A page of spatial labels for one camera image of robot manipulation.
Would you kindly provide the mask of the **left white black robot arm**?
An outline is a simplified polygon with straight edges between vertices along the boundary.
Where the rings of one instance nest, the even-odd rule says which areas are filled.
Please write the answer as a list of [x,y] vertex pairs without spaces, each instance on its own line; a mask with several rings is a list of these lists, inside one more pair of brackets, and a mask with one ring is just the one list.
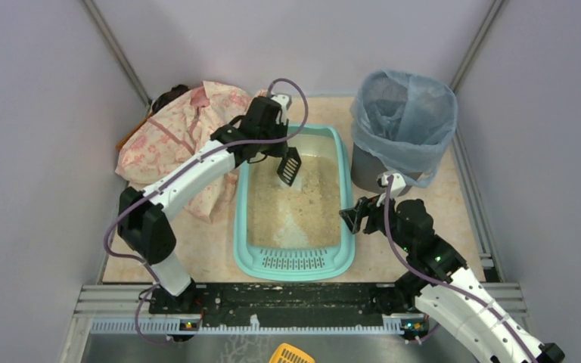
[[182,295],[193,279],[176,256],[170,222],[205,187],[257,154],[281,157],[287,150],[289,95],[254,98],[243,115],[219,127],[189,160],[142,190],[120,195],[117,235],[138,254],[157,284]]

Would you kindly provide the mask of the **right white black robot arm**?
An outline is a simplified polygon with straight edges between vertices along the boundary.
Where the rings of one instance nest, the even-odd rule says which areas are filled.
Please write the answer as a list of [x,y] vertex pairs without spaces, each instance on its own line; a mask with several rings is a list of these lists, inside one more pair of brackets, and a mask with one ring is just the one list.
[[392,292],[377,296],[382,312],[393,305],[431,317],[479,362],[563,362],[556,343],[544,343],[515,321],[433,228],[420,199],[358,199],[339,215],[351,233],[382,233],[407,272]]

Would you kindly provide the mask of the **black slotted litter scoop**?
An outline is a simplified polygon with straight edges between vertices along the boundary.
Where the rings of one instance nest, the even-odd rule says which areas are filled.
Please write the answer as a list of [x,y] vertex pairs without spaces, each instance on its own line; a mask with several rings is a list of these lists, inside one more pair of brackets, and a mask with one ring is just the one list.
[[291,187],[300,171],[302,160],[295,147],[289,147],[287,153],[281,158],[277,168],[277,175],[281,181]]

